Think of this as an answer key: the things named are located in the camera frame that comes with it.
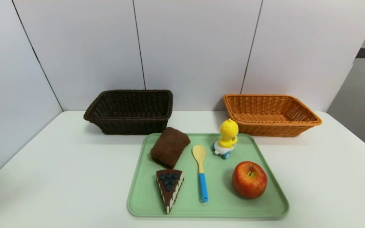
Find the spoon head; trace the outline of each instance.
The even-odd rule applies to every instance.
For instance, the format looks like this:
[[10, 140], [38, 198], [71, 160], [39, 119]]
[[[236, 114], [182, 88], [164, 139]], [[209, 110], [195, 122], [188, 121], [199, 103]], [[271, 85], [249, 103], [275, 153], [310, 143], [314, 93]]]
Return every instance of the spoon head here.
[[207, 150], [205, 150], [205, 147], [201, 145], [196, 145], [192, 148], [192, 154], [198, 163], [202, 163], [202, 161], [205, 159], [206, 152]]

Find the black object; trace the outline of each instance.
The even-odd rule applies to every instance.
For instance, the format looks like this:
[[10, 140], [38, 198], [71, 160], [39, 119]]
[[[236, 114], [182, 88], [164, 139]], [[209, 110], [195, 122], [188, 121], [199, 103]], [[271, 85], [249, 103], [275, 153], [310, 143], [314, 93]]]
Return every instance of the black object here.
[[169, 90], [112, 90], [94, 100], [84, 119], [107, 135], [148, 135], [164, 131], [172, 109]]
[[365, 48], [360, 48], [359, 53], [357, 54], [356, 58], [365, 58]]

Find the toy figure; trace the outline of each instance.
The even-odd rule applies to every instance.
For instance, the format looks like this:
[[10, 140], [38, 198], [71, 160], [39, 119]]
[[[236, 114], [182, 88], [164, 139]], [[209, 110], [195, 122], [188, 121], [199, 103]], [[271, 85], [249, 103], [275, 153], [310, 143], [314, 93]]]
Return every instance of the toy figure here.
[[219, 131], [222, 136], [212, 145], [212, 150], [215, 150], [215, 154], [221, 155], [223, 159], [227, 159], [236, 146], [239, 126], [229, 119], [222, 123]]

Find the blue handle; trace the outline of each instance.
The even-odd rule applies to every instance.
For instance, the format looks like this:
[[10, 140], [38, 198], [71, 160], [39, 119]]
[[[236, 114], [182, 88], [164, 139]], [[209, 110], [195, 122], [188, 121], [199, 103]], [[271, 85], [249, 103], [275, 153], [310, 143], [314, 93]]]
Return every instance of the blue handle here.
[[205, 182], [205, 173], [200, 173], [200, 183], [201, 183], [201, 196], [202, 201], [208, 201], [208, 191], [207, 191], [207, 183]]

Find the folded cloth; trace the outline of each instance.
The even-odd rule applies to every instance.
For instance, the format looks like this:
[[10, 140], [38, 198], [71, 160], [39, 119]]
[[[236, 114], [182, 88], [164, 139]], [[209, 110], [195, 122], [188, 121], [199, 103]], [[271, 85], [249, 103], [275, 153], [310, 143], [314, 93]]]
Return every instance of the folded cloth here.
[[168, 169], [174, 169], [181, 153], [190, 143], [187, 134], [167, 127], [150, 150], [150, 154], [155, 162]]

